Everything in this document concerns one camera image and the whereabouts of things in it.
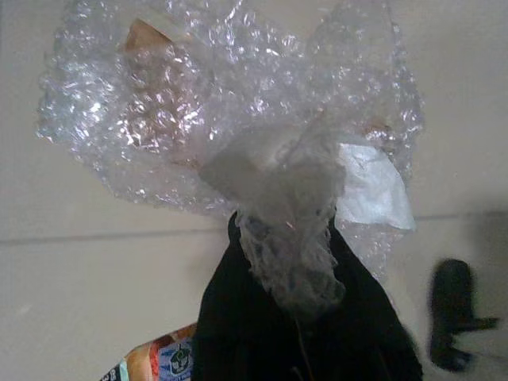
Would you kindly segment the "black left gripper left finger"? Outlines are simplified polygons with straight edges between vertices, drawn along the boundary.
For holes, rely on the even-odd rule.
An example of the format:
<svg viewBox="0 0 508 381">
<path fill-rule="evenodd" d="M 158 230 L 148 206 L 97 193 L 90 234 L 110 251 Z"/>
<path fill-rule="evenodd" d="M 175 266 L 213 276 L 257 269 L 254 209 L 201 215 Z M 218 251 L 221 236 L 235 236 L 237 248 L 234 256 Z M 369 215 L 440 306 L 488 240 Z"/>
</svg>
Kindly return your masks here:
<svg viewBox="0 0 508 381">
<path fill-rule="evenodd" d="M 304 381 L 292 321 L 250 272 L 236 218 L 202 296 L 193 337 L 193 381 Z"/>
</svg>

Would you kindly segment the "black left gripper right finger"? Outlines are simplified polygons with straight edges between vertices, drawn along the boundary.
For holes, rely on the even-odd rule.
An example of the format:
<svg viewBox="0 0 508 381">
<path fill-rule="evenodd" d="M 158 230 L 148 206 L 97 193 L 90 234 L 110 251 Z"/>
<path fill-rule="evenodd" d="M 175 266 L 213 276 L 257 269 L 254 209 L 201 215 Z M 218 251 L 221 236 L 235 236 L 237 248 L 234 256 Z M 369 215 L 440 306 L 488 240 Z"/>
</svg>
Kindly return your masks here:
<svg viewBox="0 0 508 381">
<path fill-rule="evenodd" d="M 345 293 L 337 308 L 302 327 L 299 381 L 421 381 L 413 342 L 385 290 L 332 222 L 328 228 Z"/>
</svg>

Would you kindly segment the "clear bubble wrap sheet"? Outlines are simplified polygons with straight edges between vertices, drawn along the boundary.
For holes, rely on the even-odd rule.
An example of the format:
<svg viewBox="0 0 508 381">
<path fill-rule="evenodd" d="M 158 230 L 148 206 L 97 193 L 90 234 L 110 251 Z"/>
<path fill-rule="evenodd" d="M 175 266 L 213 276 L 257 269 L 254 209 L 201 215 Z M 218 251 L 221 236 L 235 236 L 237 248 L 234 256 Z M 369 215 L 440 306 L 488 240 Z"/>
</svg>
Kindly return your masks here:
<svg viewBox="0 0 508 381">
<path fill-rule="evenodd" d="M 337 306 L 338 229 L 380 275 L 415 227 L 421 99 L 387 0 L 339 0 L 303 40 L 248 0 L 72 0 L 38 132 L 131 202 L 229 216 L 285 310 Z"/>
</svg>

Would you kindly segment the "colourful printed package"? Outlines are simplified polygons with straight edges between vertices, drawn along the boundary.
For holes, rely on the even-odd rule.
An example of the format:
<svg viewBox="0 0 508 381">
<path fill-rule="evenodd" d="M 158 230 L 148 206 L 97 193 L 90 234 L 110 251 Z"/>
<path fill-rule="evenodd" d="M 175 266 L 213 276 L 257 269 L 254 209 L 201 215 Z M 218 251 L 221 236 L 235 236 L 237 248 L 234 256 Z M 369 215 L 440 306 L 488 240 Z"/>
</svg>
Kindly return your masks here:
<svg viewBox="0 0 508 381">
<path fill-rule="evenodd" d="M 135 347 L 100 381 L 191 381 L 195 330 L 194 323 Z"/>
</svg>

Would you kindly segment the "black robot foot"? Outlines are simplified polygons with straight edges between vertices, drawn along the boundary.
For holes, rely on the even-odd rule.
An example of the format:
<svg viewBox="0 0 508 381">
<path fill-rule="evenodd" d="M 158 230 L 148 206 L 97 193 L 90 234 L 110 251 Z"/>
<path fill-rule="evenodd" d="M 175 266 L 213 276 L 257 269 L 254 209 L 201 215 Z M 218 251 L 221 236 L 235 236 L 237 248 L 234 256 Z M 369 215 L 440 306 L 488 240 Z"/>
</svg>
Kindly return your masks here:
<svg viewBox="0 0 508 381">
<path fill-rule="evenodd" d="M 496 329 L 501 321 L 475 315 L 473 290 L 473 274 L 466 262 L 445 259 L 436 266 L 429 298 L 429 358 L 446 371 L 465 372 L 472 360 L 472 354 L 455 347 L 455 336 Z"/>
</svg>

